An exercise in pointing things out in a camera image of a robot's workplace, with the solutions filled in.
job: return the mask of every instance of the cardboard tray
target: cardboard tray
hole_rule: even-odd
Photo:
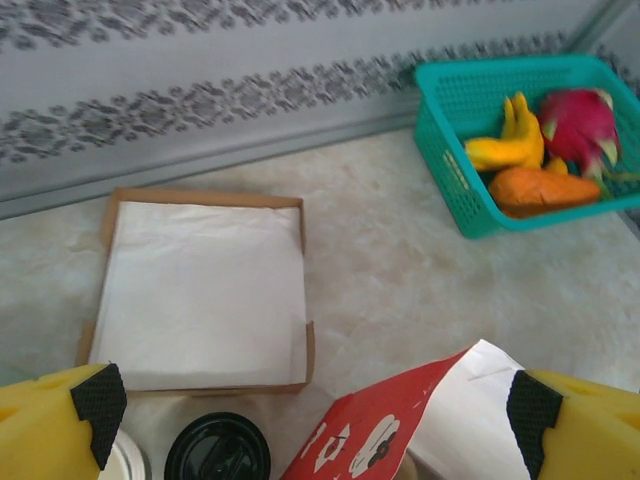
[[[161,189],[116,189],[109,199],[107,212],[102,223],[102,241],[107,255],[111,253],[113,237],[116,229],[120,202],[189,204],[220,207],[249,207],[249,208],[299,208],[300,209],[300,237],[302,251],[305,249],[304,210],[301,198],[275,197],[254,193],[226,193],[204,190],[161,190]],[[93,345],[96,321],[85,322],[82,328],[76,366],[86,365]],[[307,374],[303,383],[290,385],[255,385],[245,387],[200,388],[184,390],[145,390],[128,391],[135,396],[217,396],[244,395],[253,393],[296,393],[311,383],[315,364],[315,334],[313,322],[307,323]]]

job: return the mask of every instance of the wall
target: wall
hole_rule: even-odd
[[[558,52],[598,0],[0,0],[0,218],[410,125],[424,60]]]
[[[630,5],[618,15],[615,22],[607,28],[595,42],[592,53],[607,62],[611,69],[622,78],[629,88],[640,99],[640,1]],[[623,151],[623,156],[635,155],[637,152]],[[640,238],[640,208],[626,212],[632,229]]]

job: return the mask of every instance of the sweet potato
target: sweet potato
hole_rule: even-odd
[[[524,167],[502,170],[489,193],[505,215],[525,218],[595,203],[600,187],[591,180]]]

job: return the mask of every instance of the teal plastic basket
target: teal plastic basket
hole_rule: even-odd
[[[481,238],[526,231],[640,206],[640,182],[605,181],[614,199],[516,220],[502,214],[471,165],[462,141],[499,136],[503,103],[521,91],[537,111],[547,93],[563,88],[605,89],[614,101],[622,157],[616,172],[640,173],[640,102],[595,57],[566,55],[430,63],[418,67],[422,103],[415,141],[460,232]]]

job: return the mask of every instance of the baseboard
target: baseboard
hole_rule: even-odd
[[[56,190],[40,192],[0,202],[0,220],[70,203],[108,195],[116,187],[148,186],[166,183],[200,173],[234,165],[259,161],[275,156],[344,142],[368,135],[399,130],[415,124],[418,100],[404,103],[399,112],[382,118],[367,119],[357,123],[337,125],[330,129],[283,137],[252,145],[242,145],[226,151],[211,152],[198,158],[183,159],[141,172],[126,174],[79,185],[69,185]],[[212,157],[215,156],[215,167]]]

